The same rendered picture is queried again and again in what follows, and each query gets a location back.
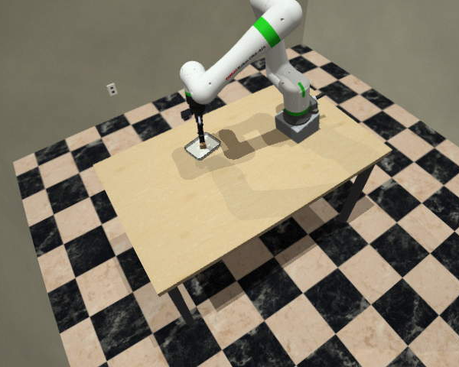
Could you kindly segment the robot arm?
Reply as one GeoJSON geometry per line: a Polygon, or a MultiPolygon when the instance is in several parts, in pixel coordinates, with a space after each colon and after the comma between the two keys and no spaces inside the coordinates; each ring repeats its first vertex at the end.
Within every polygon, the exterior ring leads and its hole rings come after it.
{"type": "Polygon", "coordinates": [[[283,95],[284,120],[303,125],[319,112],[317,100],[326,94],[310,95],[309,79],[289,63],[286,53],[284,38],[301,23],[301,6],[295,0],[250,0],[250,4],[257,22],[224,57],[206,72],[196,61],[182,66],[184,98],[190,106],[212,102],[236,75],[265,54],[266,76],[283,95]]]}

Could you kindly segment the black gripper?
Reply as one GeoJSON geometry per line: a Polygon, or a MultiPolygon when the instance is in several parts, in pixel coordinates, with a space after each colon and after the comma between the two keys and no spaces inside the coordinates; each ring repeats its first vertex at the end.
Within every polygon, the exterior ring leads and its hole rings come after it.
{"type": "Polygon", "coordinates": [[[199,134],[199,139],[200,139],[200,143],[203,143],[205,142],[205,139],[204,139],[204,133],[203,133],[203,113],[204,110],[205,110],[205,105],[201,105],[201,106],[190,106],[190,111],[194,114],[194,117],[196,119],[196,122],[197,122],[197,130],[199,131],[197,134],[199,134]],[[197,114],[197,117],[196,115],[197,114]]]}

